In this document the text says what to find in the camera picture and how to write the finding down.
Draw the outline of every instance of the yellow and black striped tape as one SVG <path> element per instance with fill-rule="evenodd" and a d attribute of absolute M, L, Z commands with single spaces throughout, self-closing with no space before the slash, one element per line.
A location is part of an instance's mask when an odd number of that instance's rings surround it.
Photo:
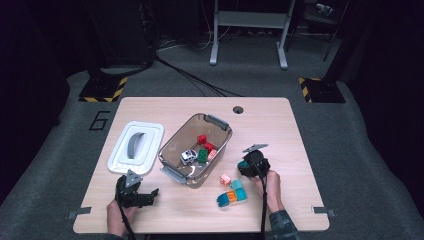
<path fill-rule="evenodd" d="M 303 97 L 306 102 L 312 102 L 311 95 L 309 94 L 309 90 L 306 87 L 306 80 L 314 80 L 321 81 L 320 78 L 299 78 L 300 87 L 302 88 Z"/>
<path fill-rule="evenodd" d="M 128 78 L 124 78 L 119 82 L 119 85 L 112 97 L 80 97 L 81 102 L 116 102 L 124 90 L 125 83 Z"/>

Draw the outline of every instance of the gray carpet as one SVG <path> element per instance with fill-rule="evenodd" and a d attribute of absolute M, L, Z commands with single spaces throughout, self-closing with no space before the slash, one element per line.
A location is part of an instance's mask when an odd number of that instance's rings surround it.
<path fill-rule="evenodd" d="M 289 99 L 323 202 L 337 213 L 330 218 L 328 230 L 303 232 L 304 239 L 424 239 L 423 219 L 404 185 L 369 142 L 360 110 L 345 83 L 338 82 L 345 104 L 311 104 L 303 98 L 298 78 L 324 76 L 337 46 L 329 60 L 322 62 L 327 43 L 296 36 L 287 53 L 289 69 L 284 71 L 278 64 L 275 41 L 250 38 L 222 43 L 214 67 L 209 65 L 210 46 L 202 51 L 176 47 L 158 55 L 243 96 Z M 74 233 L 73 220 L 66 219 L 80 207 L 119 104 L 79 102 L 78 94 L 87 80 L 85 72 L 68 79 L 71 93 L 61 124 L 52 129 L 0 207 L 0 239 L 102 239 L 101 234 Z M 216 96 L 201 89 L 208 97 Z M 189 80 L 155 62 L 128 78 L 119 100 L 128 96 L 203 94 Z M 90 131 L 99 111 L 107 119 L 105 128 Z"/>

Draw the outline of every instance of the black base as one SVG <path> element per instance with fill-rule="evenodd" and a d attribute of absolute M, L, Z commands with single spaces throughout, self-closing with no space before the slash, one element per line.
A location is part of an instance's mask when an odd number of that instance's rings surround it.
<path fill-rule="evenodd" d="M 83 102 L 115 102 L 118 100 L 127 78 L 102 74 L 100 78 L 90 77 L 79 95 Z"/>
<path fill-rule="evenodd" d="M 319 78 L 299 78 L 306 102 L 346 103 L 336 84 L 328 84 Z"/>

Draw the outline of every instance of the white desk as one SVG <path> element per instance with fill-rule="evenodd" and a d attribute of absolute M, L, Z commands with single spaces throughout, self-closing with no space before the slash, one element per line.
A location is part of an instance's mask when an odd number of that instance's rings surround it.
<path fill-rule="evenodd" d="M 284 52 L 284 42 L 287 37 L 287 31 L 290 26 L 291 16 L 296 0 L 290 0 L 290 6 L 287 13 L 257 13 L 257 12 L 235 12 L 219 11 L 218 0 L 215 0 L 214 13 L 214 38 L 210 64 L 216 65 L 218 58 L 218 26 L 238 26 L 238 27 L 262 27 L 283 29 L 280 42 L 277 42 L 278 57 L 280 67 L 287 69 L 287 59 Z"/>
<path fill-rule="evenodd" d="M 234 113 L 235 106 L 243 107 L 244 112 Z M 222 159 L 198 189 L 181 185 L 165 175 L 157 159 L 151 173 L 141 182 L 139 193 L 150 193 L 159 188 L 159 195 L 152 206 L 139 210 L 132 224 L 134 232 L 260 232 L 262 197 L 237 169 L 245 155 L 242 150 L 255 143 L 269 144 L 261 152 L 268 158 L 271 169 L 281 175 L 282 200 L 297 228 L 300 231 L 322 231 L 329 227 L 327 215 L 311 211 L 311 206 L 320 207 L 323 203 L 287 99 L 133 97 L 122 99 L 119 105 L 81 205 L 91 207 L 91 213 L 77 216 L 74 231 L 107 232 L 106 205 L 113 199 L 116 181 L 121 176 L 107 169 L 107 161 L 128 122 L 162 124 L 165 127 L 163 146 L 196 113 L 212 114 L 230 124 L 233 135 Z M 219 182 L 224 173 L 241 180 L 247 200 L 220 209 L 216 199 L 229 190 Z M 266 227 L 270 230 L 268 218 Z"/>

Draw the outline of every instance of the sleeve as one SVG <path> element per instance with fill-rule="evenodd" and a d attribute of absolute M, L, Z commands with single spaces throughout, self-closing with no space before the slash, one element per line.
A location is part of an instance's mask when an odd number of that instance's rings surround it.
<path fill-rule="evenodd" d="M 299 231 L 293 224 L 289 214 L 285 210 L 277 211 L 269 215 L 272 234 L 274 239 L 301 240 Z"/>
<path fill-rule="evenodd" d="M 124 240 L 124 239 L 121 238 L 121 237 L 119 237 L 119 236 L 116 236 L 116 235 L 113 235 L 113 234 L 108 233 L 105 236 L 104 240 Z"/>

